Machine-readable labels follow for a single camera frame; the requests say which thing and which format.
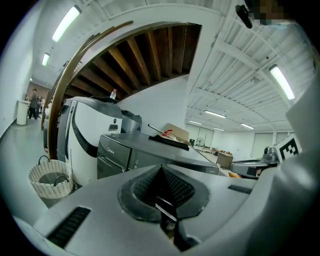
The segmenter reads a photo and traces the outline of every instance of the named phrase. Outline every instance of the wicker basket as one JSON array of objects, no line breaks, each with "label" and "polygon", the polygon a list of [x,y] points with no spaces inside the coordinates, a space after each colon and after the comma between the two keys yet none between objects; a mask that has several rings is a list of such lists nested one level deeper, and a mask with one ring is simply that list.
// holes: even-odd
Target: wicker basket
[{"label": "wicker basket", "polygon": [[[48,161],[40,162],[42,157]],[[28,179],[37,195],[50,208],[74,190],[71,167],[62,161],[50,160],[41,156],[38,164],[29,171]]]}]

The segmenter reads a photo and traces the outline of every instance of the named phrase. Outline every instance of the exposed wooden ceiling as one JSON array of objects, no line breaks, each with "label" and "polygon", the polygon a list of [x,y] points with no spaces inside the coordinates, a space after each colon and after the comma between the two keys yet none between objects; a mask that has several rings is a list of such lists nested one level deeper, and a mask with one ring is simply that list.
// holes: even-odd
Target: exposed wooden ceiling
[{"label": "exposed wooden ceiling", "polygon": [[93,58],[69,83],[64,98],[109,96],[117,100],[189,74],[201,26],[174,24],[135,33]]}]

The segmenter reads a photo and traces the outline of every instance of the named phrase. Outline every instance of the curved wooden rail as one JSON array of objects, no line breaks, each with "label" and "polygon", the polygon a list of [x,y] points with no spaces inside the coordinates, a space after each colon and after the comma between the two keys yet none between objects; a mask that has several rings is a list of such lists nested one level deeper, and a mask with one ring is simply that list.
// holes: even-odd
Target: curved wooden rail
[{"label": "curved wooden rail", "polygon": [[52,100],[52,106],[51,106],[51,113],[49,117],[49,124],[48,124],[48,152],[50,159],[57,159],[57,139],[58,139],[58,116],[61,109],[61,103],[63,101],[65,92],[67,90],[67,87],[71,81],[72,75],[79,64],[80,60],[84,56],[84,54],[87,52],[87,50],[97,43],[102,38],[106,37],[107,35],[113,33],[114,31],[127,26],[129,24],[132,24],[133,21],[128,21],[123,24],[120,24],[119,26],[109,28],[105,32],[98,34],[95,37],[90,37],[73,55],[71,60],[66,65],[65,69],[61,73],[60,78],[57,80],[57,86],[56,90],[53,96]]}]

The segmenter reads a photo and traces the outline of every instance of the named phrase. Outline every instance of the white basket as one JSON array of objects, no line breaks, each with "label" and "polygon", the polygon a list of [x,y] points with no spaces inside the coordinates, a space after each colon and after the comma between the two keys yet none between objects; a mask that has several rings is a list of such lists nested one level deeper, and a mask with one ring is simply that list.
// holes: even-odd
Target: white basket
[{"label": "white basket", "polygon": [[[49,160],[35,164],[29,171],[28,179],[37,195],[49,208],[68,196],[74,189],[71,167],[62,161]],[[47,174],[61,173],[63,175],[55,179],[53,183],[41,183],[40,179]]]}]

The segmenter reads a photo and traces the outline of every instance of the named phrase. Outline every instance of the wooden ceiling beam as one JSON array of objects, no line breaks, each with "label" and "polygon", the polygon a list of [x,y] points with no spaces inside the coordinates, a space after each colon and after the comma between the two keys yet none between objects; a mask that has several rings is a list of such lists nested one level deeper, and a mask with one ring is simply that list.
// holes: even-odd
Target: wooden ceiling beam
[{"label": "wooden ceiling beam", "polygon": [[[89,79],[91,82],[100,86],[102,89],[106,90],[109,93],[112,93],[114,88],[105,80],[103,80],[100,76],[94,73],[91,69],[86,68],[81,72],[81,75],[85,78]],[[116,92],[117,98],[122,99],[122,94],[120,91]]]},{"label": "wooden ceiling beam", "polygon": [[131,88],[125,81],[101,58],[98,57],[93,61],[101,71],[103,71],[108,77],[110,77],[119,87],[121,87],[127,94],[131,94]]},{"label": "wooden ceiling beam", "polygon": [[151,85],[151,77],[150,77],[150,74],[149,74],[149,71],[147,69],[146,63],[144,61],[144,58],[142,57],[142,54],[141,54],[141,52],[139,50],[139,47],[137,45],[137,42],[136,42],[135,38],[131,37],[131,38],[129,38],[127,40],[127,42],[128,42],[128,44],[129,44],[129,46],[130,46],[130,48],[131,48],[131,50],[132,50],[137,62],[139,64],[139,67],[140,67],[140,69],[142,71],[142,74],[143,74],[145,80],[147,81],[147,84],[150,86]]},{"label": "wooden ceiling beam", "polygon": [[91,93],[86,93],[82,90],[77,89],[74,86],[69,86],[66,90],[65,90],[65,95],[69,95],[72,97],[88,97],[91,96]]},{"label": "wooden ceiling beam", "polygon": [[147,39],[148,39],[148,46],[150,48],[150,52],[152,53],[152,61],[156,69],[156,76],[157,79],[161,80],[161,68],[160,68],[160,61],[158,56],[157,44],[155,40],[155,35],[153,31],[147,32]]},{"label": "wooden ceiling beam", "polygon": [[172,42],[172,70],[178,74],[182,73],[184,62],[187,26],[174,26]]},{"label": "wooden ceiling beam", "polygon": [[71,84],[73,86],[83,90],[83,91],[86,91],[86,92],[92,94],[92,95],[99,96],[99,97],[107,96],[105,93],[97,90],[96,88],[93,88],[91,85],[87,84],[86,82],[84,82],[80,79],[75,79],[74,81],[72,81]]},{"label": "wooden ceiling beam", "polygon": [[126,59],[123,57],[119,49],[114,46],[109,49],[109,53],[112,55],[112,57],[118,62],[119,66],[123,69],[123,71],[127,74],[127,76],[132,81],[132,84],[135,89],[139,89],[141,87],[139,80],[137,79],[135,73],[127,63]]},{"label": "wooden ceiling beam", "polygon": [[173,43],[172,43],[172,27],[168,27],[168,48],[169,48],[169,69],[172,74],[173,69]]},{"label": "wooden ceiling beam", "polygon": [[169,37],[168,28],[160,28],[153,31],[156,49],[158,51],[161,74],[163,77],[171,77],[169,64]]}]

